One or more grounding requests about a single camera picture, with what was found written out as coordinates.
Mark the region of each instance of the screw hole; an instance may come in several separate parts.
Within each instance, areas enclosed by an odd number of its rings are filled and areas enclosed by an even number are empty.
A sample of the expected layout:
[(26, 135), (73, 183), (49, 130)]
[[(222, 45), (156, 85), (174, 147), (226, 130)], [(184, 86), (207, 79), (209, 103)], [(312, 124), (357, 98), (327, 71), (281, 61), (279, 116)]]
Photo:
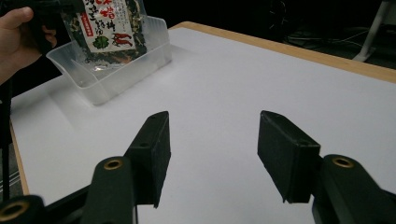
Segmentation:
[(106, 170), (115, 170), (122, 166), (121, 160), (112, 160), (105, 163)]
[(352, 168), (353, 167), (353, 162), (342, 157), (337, 157), (332, 159), (332, 162), (338, 166), (344, 167), (344, 168)]

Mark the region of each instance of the food package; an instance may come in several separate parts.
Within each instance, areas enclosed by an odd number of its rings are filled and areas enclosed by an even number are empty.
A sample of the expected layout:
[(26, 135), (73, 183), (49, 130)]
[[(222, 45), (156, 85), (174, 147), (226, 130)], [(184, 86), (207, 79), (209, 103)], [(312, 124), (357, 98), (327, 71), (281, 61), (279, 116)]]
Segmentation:
[(81, 0), (85, 12), (63, 14), (75, 61), (92, 71), (124, 66), (148, 50), (142, 0)]

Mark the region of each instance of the black cable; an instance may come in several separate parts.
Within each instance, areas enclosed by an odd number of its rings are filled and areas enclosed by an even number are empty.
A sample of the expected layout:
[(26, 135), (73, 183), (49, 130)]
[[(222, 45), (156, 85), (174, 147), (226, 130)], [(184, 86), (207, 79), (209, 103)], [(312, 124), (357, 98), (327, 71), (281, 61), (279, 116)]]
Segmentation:
[(9, 199), (9, 144), (12, 143), (9, 129), (11, 112), (12, 80), (0, 86), (0, 148), (3, 163), (3, 202)]

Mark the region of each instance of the wooden table edge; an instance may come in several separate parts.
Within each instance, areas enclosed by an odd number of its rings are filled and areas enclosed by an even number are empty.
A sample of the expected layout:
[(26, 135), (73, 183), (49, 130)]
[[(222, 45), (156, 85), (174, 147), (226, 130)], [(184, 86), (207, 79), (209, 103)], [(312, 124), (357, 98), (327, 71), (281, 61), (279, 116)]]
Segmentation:
[(316, 52), (309, 49), (301, 49), (294, 46), (277, 43), (251, 35), (243, 35), (232, 31), (223, 30), (220, 28), (203, 25), (192, 21), (183, 21), (170, 29), (187, 28), (202, 33), (216, 35), (227, 39), (235, 40), (238, 42), (246, 43), (263, 49), (269, 49), (279, 53), (287, 54), (296, 58), (308, 60), (315, 63), (325, 64), (331, 67), (346, 70), (348, 72), (357, 73), (367, 77), (372, 77), (384, 80), (391, 83), (396, 83), (396, 70), (381, 67), (369, 63), (361, 63), (345, 58), (332, 56)]
[(18, 171), (20, 173), (22, 192), (23, 192), (23, 195), (28, 195), (29, 188), (27, 187), (26, 175), (24, 173), (23, 164), (22, 164), (22, 160), (21, 160), (21, 153), (20, 153), (20, 150), (18, 149), (17, 138), (15, 136), (14, 128), (12, 127), (12, 123), (10, 123), (9, 128), (11, 130), (11, 137), (12, 137), (12, 143), (13, 143), (12, 145), (14, 146), (14, 151), (15, 151), (15, 159), (17, 161)]

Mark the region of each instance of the metal stand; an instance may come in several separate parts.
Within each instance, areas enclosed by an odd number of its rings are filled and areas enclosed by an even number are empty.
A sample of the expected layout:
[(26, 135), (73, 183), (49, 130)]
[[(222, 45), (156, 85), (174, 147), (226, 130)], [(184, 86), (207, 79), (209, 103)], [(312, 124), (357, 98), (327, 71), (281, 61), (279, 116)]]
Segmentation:
[(361, 52), (356, 55), (353, 60), (358, 62), (365, 62), (375, 51), (375, 48), (372, 48), (373, 41), (376, 37), (379, 26), (382, 24), (382, 21), (387, 17), (390, 2), (391, 0), (382, 1), (378, 11), (376, 12), (375, 19), (372, 26), (370, 27), (366, 40), (364, 41), (363, 47), (361, 47)]

